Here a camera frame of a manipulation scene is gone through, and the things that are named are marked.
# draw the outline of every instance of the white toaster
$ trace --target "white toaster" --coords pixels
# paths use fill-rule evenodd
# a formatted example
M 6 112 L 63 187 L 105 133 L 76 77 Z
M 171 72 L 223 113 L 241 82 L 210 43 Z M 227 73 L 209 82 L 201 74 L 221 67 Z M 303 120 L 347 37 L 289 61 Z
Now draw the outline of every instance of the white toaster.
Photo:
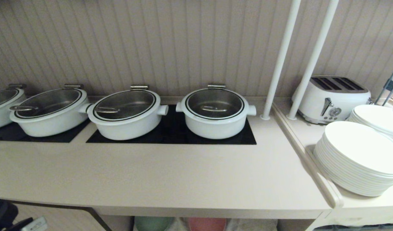
M 371 102 L 369 90 L 353 80 L 339 76 L 312 76 L 298 112 L 311 123 L 327 124 L 346 120 L 354 107 Z

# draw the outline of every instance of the paneled wall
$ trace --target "paneled wall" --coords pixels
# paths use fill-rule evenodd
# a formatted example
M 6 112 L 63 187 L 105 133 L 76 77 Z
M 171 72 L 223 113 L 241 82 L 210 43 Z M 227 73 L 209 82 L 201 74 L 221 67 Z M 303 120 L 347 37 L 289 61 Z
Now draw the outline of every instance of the paneled wall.
M 264 96 L 290 0 L 0 0 L 0 88 L 83 83 L 108 95 L 147 83 L 185 95 L 211 82 Z M 305 71 L 328 1 L 302 0 L 277 96 Z M 342 0 L 314 74 L 377 95 L 393 72 L 393 0 Z

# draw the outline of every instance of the toaster dial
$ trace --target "toaster dial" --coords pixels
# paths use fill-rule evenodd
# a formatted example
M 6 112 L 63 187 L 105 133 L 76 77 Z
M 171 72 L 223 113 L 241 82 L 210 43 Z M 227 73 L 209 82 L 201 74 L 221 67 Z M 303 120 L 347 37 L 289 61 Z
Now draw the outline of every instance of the toaster dial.
M 339 115 L 341 112 L 342 112 L 342 109 L 340 109 L 338 107 L 334 107 L 334 108 L 329 110 L 329 115 L 331 117 L 335 117 L 335 116 Z

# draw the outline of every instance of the toaster slot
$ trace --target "toaster slot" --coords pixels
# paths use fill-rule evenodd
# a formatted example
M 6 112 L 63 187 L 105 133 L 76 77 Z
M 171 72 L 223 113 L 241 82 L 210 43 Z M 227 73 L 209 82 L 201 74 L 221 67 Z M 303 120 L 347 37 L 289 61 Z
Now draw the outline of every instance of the toaster slot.
M 355 90 L 354 88 L 352 88 L 349 84 L 345 83 L 343 80 L 341 80 L 340 78 L 333 78 L 336 82 L 340 83 L 340 85 L 344 86 L 346 89 L 348 90 Z
M 321 86 L 323 89 L 325 90 L 331 90 L 332 88 L 330 88 L 328 85 L 326 85 L 324 82 L 322 82 L 322 80 L 318 79 L 318 78 L 312 78 L 319 86 Z
M 321 80 L 323 80 L 325 83 L 327 83 L 331 88 L 335 89 L 335 90 L 342 90 L 342 88 L 339 88 L 337 85 L 335 85 L 334 83 L 332 83 L 330 80 L 328 80 L 327 78 L 321 78 Z
M 363 90 L 363 88 L 359 85 L 357 85 L 355 82 L 353 82 L 352 80 L 348 79 L 348 78 L 342 78 L 343 81 L 345 81 L 346 83 L 348 83 L 349 85 L 351 85 L 352 87 L 354 87 L 356 90 Z

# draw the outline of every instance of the glass lid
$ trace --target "glass lid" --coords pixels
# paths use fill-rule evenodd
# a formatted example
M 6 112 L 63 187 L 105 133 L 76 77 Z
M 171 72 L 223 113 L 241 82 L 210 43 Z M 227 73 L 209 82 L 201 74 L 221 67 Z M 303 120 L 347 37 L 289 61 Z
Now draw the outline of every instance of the glass lid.
M 53 114 L 74 104 L 82 93 L 76 89 L 58 89 L 29 98 L 12 107 L 19 117 L 41 117 Z
M 147 91 L 123 91 L 100 101 L 94 114 L 101 120 L 127 120 L 148 111 L 155 101 L 155 96 Z
M 9 101 L 13 97 L 18 94 L 18 90 L 16 89 L 5 89 L 0 90 L 0 105 L 4 104 L 6 101 Z
M 243 109 L 243 101 L 227 90 L 205 89 L 190 95 L 186 107 L 200 117 L 223 119 L 239 114 Z

